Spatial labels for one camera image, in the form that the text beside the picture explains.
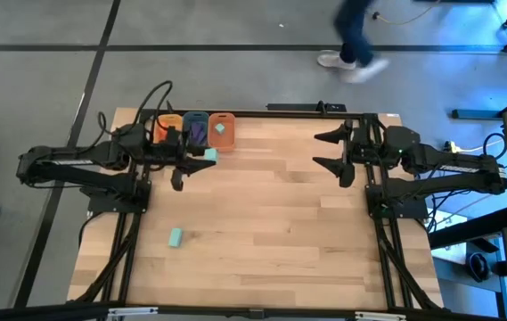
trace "small teal cube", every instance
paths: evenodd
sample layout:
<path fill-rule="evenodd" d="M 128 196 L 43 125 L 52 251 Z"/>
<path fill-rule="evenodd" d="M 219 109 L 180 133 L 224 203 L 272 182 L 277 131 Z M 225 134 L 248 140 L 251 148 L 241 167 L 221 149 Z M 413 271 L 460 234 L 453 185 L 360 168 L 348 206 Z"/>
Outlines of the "small teal cube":
<path fill-rule="evenodd" d="M 168 245 L 171 247 L 180 247 L 180 243 L 182 243 L 182 228 L 172 228 Z"/>
<path fill-rule="evenodd" d="M 204 160 L 217 162 L 217 149 L 208 148 L 203 154 Z"/>
<path fill-rule="evenodd" d="M 222 135 L 225 131 L 225 126 L 222 123 L 216 125 L 216 130 L 219 135 Z"/>

